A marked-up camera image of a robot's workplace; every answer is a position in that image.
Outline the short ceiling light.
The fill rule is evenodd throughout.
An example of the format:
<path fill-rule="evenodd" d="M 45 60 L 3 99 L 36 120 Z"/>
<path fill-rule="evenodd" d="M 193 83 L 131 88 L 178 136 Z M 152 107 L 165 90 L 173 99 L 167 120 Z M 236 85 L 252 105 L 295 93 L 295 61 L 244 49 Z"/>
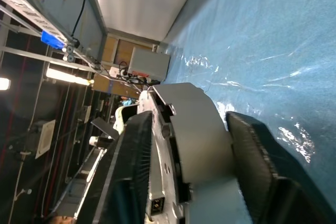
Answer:
<path fill-rule="evenodd" d="M 11 87 L 11 81 L 7 78 L 0 77 L 0 91 L 9 90 Z"/>

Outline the aluminium roller rack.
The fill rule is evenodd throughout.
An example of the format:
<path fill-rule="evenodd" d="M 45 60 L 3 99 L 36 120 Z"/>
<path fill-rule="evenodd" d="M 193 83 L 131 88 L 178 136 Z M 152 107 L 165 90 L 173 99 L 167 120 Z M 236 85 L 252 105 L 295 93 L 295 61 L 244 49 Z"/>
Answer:
<path fill-rule="evenodd" d="M 37 26 L 41 31 L 35 29 L 28 23 L 23 22 L 20 18 L 15 16 L 14 18 L 21 22 L 24 26 L 27 26 L 32 32 L 34 32 L 38 37 L 41 38 L 42 31 L 46 31 L 47 33 L 55 36 L 59 40 L 61 40 L 65 45 L 62 51 L 65 53 L 67 60 L 64 63 L 68 66 L 73 66 L 75 62 L 72 58 L 79 58 L 83 60 L 86 65 L 84 69 L 87 71 L 96 72 L 101 70 L 101 64 L 97 62 L 97 60 L 90 54 L 90 49 L 85 48 L 82 44 L 78 43 L 78 40 L 71 38 L 66 35 L 66 33 L 62 32 L 57 26 L 55 26 L 50 18 L 46 17 L 46 15 L 42 14 L 35 7 L 33 7 L 29 1 L 27 0 L 2 0 L 10 7 L 12 7 L 15 11 Z"/>

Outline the blue plastic table sheet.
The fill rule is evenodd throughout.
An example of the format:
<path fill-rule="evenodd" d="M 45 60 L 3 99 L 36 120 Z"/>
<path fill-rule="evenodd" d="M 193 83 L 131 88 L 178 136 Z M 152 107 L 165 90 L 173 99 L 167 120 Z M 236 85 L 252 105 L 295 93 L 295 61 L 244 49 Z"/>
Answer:
<path fill-rule="evenodd" d="M 187 0 L 164 41 L 166 83 L 266 124 L 336 224 L 336 0 Z"/>

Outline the finned silver motor cover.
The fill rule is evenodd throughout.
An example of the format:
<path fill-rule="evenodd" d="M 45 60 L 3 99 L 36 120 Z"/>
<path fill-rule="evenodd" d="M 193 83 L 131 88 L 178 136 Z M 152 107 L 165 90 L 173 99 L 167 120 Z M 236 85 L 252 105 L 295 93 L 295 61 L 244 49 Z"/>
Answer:
<path fill-rule="evenodd" d="M 152 113 L 152 150 L 145 224 L 187 224 L 190 200 L 171 122 L 172 111 L 153 87 L 143 91 L 138 112 Z"/>

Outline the brown cardboard box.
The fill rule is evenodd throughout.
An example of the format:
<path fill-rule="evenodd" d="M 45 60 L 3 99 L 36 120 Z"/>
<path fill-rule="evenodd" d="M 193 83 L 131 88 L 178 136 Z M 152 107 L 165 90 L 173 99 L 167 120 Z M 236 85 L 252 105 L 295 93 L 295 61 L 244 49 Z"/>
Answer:
<path fill-rule="evenodd" d="M 117 65 L 123 61 L 130 63 L 134 48 L 152 50 L 152 46 L 137 44 L 123 39 L 107 37 L 102 54 L 102 61 Z"/>
<path fill-rule="evenodd" d="M 128 86 L 119 81 L 112 81 L 98 74 L 94 75 L 93 90 L 108 94 L 137 99 L 140 92 L 134 87 Z"/>

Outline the blue plastic box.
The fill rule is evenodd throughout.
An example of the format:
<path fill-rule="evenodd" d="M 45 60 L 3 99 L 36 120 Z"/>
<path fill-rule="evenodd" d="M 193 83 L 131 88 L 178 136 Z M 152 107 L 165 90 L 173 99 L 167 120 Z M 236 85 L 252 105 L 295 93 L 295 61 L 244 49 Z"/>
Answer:
<path fill-rule="evenodd" d="M 65 45 L 61 40 L 44 30 L 42 31 L 40 40 L 54 49 L 62 50 Z"/>

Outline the silver round motor body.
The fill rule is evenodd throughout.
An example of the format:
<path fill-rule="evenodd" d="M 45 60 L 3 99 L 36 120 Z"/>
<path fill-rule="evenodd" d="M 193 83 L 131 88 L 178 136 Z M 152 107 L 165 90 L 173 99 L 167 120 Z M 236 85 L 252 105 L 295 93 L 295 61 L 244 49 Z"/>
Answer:
<path fill-rule="evenodd" d="M 186 224 L 252 224 L 234 175 L 230 136 L 211 98 L 191 83 L 153 89 L 172 112 L 183 182 L 192 191 Z"/>

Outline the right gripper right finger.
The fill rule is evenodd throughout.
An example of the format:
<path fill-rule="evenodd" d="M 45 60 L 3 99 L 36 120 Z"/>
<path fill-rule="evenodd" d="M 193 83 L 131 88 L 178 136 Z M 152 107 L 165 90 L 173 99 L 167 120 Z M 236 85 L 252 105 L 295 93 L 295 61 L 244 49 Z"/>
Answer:
<path fill-rule="evenodd" d="M 227 112 L 235 173 L 253 224 L 336 224 L 336 211 L 261 121 Z"/>

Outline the white power strip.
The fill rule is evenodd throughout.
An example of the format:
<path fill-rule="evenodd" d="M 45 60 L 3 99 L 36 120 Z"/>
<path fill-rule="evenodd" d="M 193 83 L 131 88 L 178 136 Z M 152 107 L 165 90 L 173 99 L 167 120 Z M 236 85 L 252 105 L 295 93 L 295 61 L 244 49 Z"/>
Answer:
<path fill-rule="evenodd" d="M 137 76 L 131 73 L 128 73 L 128 67 L 111 67 L 109 75 L 113 78 L 117 78 L 122 81 L 132 82 L 132 83 L 149 83 L 150 78 Z"/>

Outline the grey metal case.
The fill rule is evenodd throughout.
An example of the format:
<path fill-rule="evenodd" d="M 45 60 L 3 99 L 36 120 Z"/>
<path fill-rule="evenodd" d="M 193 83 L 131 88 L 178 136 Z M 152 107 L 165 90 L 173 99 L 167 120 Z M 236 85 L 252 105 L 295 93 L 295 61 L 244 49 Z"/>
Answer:
<path fill-rule="evenodd" d="M 169 68 L 170 56 L 147 49 L 133 48 L 128 73 L 134 76 L 164 81 Z"/>

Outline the long ceiling light tube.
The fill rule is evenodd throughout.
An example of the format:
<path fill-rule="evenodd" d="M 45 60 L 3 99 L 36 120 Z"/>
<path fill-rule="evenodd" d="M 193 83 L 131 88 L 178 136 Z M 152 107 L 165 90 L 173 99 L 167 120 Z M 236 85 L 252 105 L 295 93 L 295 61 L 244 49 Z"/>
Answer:
<path fill-rule="evenodd" d="M 91 80 L 87 80 L 82 77 L 77 77 L 72 74 L 68 74 L 68 73 L 58 71 L 55 69 L 51 69 L 51 68 L 47 69 L 46 76 L 48 78 L 53 78 L 53 79 L 60 80 L 60 81 L 76 83 L 76 84 L 81 84 L 85 86 L 91 85 Z"/>

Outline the grey metal frame beam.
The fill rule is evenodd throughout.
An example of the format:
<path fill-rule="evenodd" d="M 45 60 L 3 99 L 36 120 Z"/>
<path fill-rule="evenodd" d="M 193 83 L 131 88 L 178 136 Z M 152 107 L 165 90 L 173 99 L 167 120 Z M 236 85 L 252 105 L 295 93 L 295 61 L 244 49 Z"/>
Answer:
<path fill-rule="evenodd" d="M 88 0 L 88 1 L 89 1 L 90 5 L 92 7 L 93 13 L 94 13 L 94 15 L 97 19 L 97 22 L 99 24 L 99 27 L 100 27 L 100 30 L 101 30 L 102 34 L 107 35 L 108 30 L 107 30 L 107 27 L 105 25 L 98 0 Z"/>

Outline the white square ceiling vent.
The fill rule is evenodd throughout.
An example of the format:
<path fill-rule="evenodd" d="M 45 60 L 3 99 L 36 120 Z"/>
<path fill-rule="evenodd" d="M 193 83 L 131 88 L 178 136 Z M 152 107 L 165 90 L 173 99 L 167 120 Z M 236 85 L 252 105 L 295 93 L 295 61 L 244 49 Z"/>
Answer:
<path fill-rule="evenodd" d="M 37 130 L 39 133 L 39 141 L 36 149 L 35 159 L 40 158 L 44 155 L 51 146 L 53 139 L 54 129 L 56 120 L 52 121 L 38 121 L 36 123 Z"/>

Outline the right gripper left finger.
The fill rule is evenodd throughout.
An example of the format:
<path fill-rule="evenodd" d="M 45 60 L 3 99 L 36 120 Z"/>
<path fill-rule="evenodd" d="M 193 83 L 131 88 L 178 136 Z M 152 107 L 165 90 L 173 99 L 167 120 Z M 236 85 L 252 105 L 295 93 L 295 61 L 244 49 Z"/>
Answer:
<path fill-rule="evenodd" d="M 131 117 L 94 175 L 93 224 L 144 224 L 152 148 L 152 113 Z"/>

